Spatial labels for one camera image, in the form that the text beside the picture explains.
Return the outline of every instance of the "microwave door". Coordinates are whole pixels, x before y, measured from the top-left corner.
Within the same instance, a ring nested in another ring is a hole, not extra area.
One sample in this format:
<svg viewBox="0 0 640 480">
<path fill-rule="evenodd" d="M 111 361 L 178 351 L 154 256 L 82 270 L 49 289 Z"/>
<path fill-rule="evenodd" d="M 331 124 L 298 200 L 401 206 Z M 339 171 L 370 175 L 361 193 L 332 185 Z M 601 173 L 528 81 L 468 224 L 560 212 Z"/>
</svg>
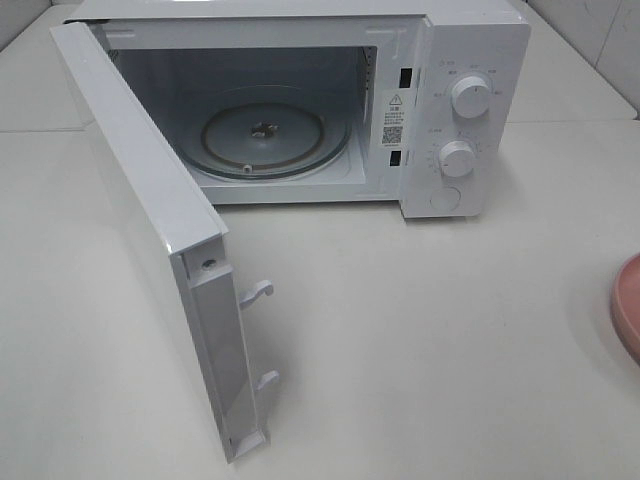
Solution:
<svg viewBox="0 0 640 480">
<path fill-rule="evenodd" d="M 236 294 L 224 222 L 90 28 L 72 23 L 52 35 L 132 262 L 187 372 L 206 390 L 231 462 L 267 438 L 265 412 L 278 373 L 253 378 L 240 310 L 273 287 L 264 281 Z"/>
</svg>

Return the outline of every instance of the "white microwave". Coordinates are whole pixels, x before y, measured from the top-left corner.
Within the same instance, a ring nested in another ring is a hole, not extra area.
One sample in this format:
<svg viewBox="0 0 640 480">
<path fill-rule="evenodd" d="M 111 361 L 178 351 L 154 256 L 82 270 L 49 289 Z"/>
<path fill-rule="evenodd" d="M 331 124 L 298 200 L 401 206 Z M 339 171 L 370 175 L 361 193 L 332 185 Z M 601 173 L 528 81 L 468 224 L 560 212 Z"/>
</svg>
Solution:
<svg viewBox="0 0 640 480">
<path fill-rule="evenodd" d="M 232 461 L 267 438 L 278 374 L 253 378 L 240 310 L 273 287 L 236 294 L 212 204 L 480 213 L 530 28 L 504 0 L 86 0 L 52 31 Z"/>
</svg>

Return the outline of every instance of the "white tile wall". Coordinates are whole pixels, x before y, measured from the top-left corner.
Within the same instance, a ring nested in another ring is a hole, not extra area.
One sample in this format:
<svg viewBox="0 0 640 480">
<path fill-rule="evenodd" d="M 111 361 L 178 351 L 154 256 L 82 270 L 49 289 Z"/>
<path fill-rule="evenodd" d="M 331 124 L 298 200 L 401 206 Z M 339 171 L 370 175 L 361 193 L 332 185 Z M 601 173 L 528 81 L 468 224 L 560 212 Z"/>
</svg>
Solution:
<svg viewBox="0 0 640 480">
<path fill-rule="evenodd" d="M 640 110 L 640 0 L 529 0 Z"/>
<path fill-rule="evenodd" d="M 623 0 L 597 68 L 640 109 L 640 1 Z"/>
<path fill-rule="evenodd" d="M 0 0 L 0 50 L 50 6 L 49 0 Z"/>
<path fill-rule="evenodd" d="M 529 0 L 529 4 L 595 66 L 620 1 Z"/>
</svg>

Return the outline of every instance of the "white countertop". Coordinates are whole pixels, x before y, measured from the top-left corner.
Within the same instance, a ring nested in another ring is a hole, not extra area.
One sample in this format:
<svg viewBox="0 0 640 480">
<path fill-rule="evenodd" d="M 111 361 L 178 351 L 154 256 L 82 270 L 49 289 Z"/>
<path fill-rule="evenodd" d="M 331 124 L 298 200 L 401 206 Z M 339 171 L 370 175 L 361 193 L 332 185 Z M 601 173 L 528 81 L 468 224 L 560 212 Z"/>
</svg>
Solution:
<svg viewBox="0 0 640 480">
<path fill-rule="evenodd" d="M 0 134 L 4 478 L 637 480 L 640 368 L 609 320 L 640 250 L 640 124 L 507 126 L 487 211 L 227 207 L 272 444 L 228 466 L 82 133 Z"/>
</svg>

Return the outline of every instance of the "pink bowl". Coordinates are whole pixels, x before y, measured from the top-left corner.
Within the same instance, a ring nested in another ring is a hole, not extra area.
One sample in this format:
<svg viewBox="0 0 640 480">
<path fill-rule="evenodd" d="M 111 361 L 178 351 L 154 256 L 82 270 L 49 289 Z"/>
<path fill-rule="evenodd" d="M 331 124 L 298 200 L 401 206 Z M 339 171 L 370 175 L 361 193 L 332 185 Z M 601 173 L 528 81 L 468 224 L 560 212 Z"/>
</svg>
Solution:
<svg viewBox="0 0 640 480">
<path fill-rule="evenodd" d="M 613 325 L 631 356 L 640 362 L 640 255 L 625 263 L 611 293 Z"/>
</svg>

